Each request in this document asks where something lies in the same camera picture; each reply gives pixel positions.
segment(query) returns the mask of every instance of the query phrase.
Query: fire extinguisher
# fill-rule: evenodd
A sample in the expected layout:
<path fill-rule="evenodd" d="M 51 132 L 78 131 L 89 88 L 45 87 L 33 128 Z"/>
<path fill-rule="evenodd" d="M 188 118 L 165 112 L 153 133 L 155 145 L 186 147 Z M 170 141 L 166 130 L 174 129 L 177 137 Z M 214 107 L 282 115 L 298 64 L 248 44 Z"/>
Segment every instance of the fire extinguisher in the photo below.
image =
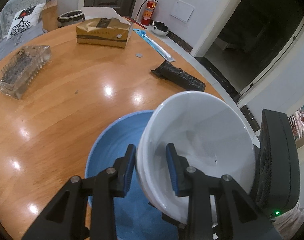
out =
<path fill-rule="evenodd" d="M 141 5 L 141 7 L 140 7 L 140 9 L 139 9 L 138 14 L 137 14 L 136 17 L 138 17 L 138 15 L 139 15 L 139 13 L 141 11 L 141 8 L 142 8 L 143 4 L 146 1 L 148 1 L 148 3 L 147 3 L 147 6 L 146 6 L 146 8 L 145 8 L 145 10 L 143 12 L 143 15 L 142 15 L 142 20 L 141 20 L 141 24 L 142 25 L 149 25 L 150 24 L 151 17 L 153 15 L 153 12 L 154 12 L 154 9 L 155 9 L 155 6 L 156 6 L 156 2 L 159 2 L 157 0 L 145 0 L 142 3 L 142 5 Z"/>

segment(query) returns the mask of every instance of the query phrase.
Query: tile floor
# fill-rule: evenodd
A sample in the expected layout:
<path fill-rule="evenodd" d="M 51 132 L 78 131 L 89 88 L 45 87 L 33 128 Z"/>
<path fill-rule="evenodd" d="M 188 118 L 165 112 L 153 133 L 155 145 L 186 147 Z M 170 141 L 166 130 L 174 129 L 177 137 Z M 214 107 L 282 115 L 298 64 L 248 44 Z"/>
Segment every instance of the tile floor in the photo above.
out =
<path fill-rule="evenodd" d="M 255 77 L 253 63 L 236 49 L 222 50 L 215 43 L 204 55 L 240 93 Z"/>
<path fill-rule="evenodd" d="M 148 31 L 151 32 L 151 26 L 148 26 Z M 215 90 L 221 95 L 224 101 L 231 106 L 231 108 L 240 116 L 245 126 L 247 127 L 249 134 L 252 138 L 252 142 L 257 147 L 260 147 L 260 142 L 255 135 L 253 129 L 251 128 L 248 121 L 245 119 L 241 110 L 237 107 L 236 103 L 232 100 L 229 94 L 225 91 L 225 89 L 219 84 L 219 82 L 188 52 L 186 52 L 183 48 L 181 48 L 178 44 L 172 41 L 169 37 L 160 37 L 158 38 L 163 41 L 165 44 L 174 49 L 177 53 L 179 53 L 187 62 L 189 62 L 206 80 L 215 88 Z"/>

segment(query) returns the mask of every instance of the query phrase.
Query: cushion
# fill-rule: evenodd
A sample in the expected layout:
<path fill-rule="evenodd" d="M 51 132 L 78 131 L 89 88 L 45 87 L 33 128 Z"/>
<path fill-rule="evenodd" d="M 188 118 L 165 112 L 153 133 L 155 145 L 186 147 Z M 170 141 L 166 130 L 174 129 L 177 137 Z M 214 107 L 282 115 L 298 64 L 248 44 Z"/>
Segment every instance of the cushion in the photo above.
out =
<path fill-rule="evenodd" d="M 45 2 L 46 0 L 9 0 L 0 13 L 0 27 L 3 38 L 7 36 L 17 11 Z"/>
<path fill-rule="evenodd" d="M 36 26 L 31 27 L 27 31 L 20 33 L 13 38 L 0 40 L 0 60 L 9 55 L 15 49 L 23 46 L 28 41 L 41 36 L 42 34 L 46 33 L 47 31 L 43 30 L 43 23 L 42 21 L 39 22 Z"/>
<path fill-rule="evenodd" d="M 39 17 L 44 5 L 45 3 L 41 3 L 36 6 L 32 6 L 18 11 L 14 16 L 6 40 L 9 40 L 15 35 L 18 35 L 19 33 L 23 33 L 32 26 L 37 25 L 37 22 L 39 21 Z"/>

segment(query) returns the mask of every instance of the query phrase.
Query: round table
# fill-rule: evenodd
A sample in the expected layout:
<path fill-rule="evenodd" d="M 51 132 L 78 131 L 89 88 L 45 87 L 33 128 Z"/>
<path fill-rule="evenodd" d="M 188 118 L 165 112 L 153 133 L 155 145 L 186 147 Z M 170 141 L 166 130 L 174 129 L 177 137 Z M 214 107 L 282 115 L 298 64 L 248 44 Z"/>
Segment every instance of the round table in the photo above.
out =
<path fill-rule="evenodd" d="M 176 59 L 174 66 L 202 80 L 207 93 L 220 97 L 182 56 L 152 37 Z M 134 32 L 125 49 L 77 44 L 75 25 L 25 45 L 30 44 L 50 45 L 50 62 L 21 100 L 0 92 L 0 222 L 14 240 L 21 239 L 71 176 L 84 177 L 90 149 L 111 122 L 134 111 L 155 109 L 183 91 L 150 73 L 164 59 Z M 0 70 L 14 53 L 0 61 Z"/>

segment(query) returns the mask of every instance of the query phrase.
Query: blue bowl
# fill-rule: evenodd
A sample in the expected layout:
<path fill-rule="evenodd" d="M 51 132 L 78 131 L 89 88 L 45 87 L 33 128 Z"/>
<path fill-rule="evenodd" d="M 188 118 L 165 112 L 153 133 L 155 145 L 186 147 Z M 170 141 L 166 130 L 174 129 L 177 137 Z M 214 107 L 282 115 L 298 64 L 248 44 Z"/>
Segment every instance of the blue bowl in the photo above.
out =
<path fill-rule="evenodd" d="M 138 147 L 153 110 L 127 114 L 110 124 L 96 139 L 85 168 L 85 177 L 96 176 L 115 159 L 124 156 L 129 144 Z M 177 228 L 161 218 L 161 212 L 148 204 L 135 175 L 125 198 L 114 198 L 116 233 L 123 240 L 177 240 Z"/>

